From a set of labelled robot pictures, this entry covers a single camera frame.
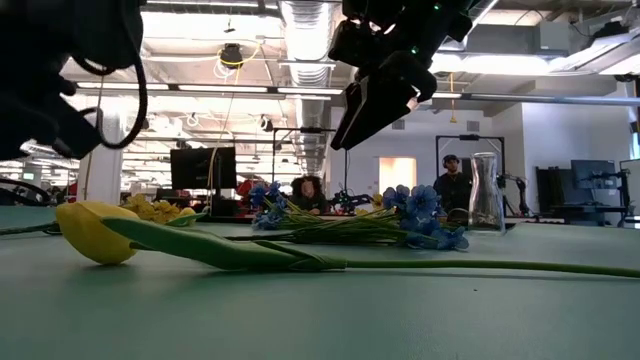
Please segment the glass vase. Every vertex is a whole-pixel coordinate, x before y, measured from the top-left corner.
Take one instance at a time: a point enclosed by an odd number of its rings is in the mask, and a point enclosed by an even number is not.
[[[469,230],[503,235],[506,232],[502,191],[498,188],[498,156],[477,153],[471,158],[473,188],[469,200]]]

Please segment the woman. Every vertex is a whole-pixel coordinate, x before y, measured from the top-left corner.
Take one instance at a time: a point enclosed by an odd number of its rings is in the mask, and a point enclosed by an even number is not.
[[[322,185],[317,176],[297,178],[291,183],[293,195],[289,199],[297,207],[314,215],[327,211],[327,199],[322,194]]]

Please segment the tulip leaf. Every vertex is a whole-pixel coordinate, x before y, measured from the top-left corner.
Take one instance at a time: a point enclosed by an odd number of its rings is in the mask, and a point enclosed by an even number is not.
[[[318,257],[281,245],[233,242],[211,233],[184,231],[139,219],[105,217],[109,229],[150,249],[224,270],[319,271],[343,269],[344,259]]]
[[[185,226],[189,226],[191,221],[198,220],[198,219],[200,219],[201,217],[203,217],[205,215],[207,215],[207,214],[200,213],[200,214],[181,216],[181,217],[179,217],[177,219],[173,219],[173,220],[167,222],[165,225],[173,226],[173,227],[185,227]]]

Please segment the table surface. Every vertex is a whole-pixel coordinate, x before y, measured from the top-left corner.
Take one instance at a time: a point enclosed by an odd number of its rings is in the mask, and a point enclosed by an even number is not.
[[[0,208],[0,228],[49,220],[51,209]],[[637,230],[521,224],[470,242],[304,248],[640,267]],[[637,360],[639,298],[640,280],[516,270],[226,273],[151,252],[100,267],[61,237],[15,235],[0,238],[0,359]]]

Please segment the curly hair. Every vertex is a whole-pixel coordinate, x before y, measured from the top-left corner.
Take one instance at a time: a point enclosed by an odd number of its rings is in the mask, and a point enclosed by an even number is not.
[[[295,197],[303,196],[302,184],[305,181],[311,181],[311,183],[313,184],[313,191],[316,194],[322,194],[322,185],[320,183],[320,178],[314,175],[307,175],[307,176],[296,178],[291,182],[291,187],[293,188],[293,196]]]

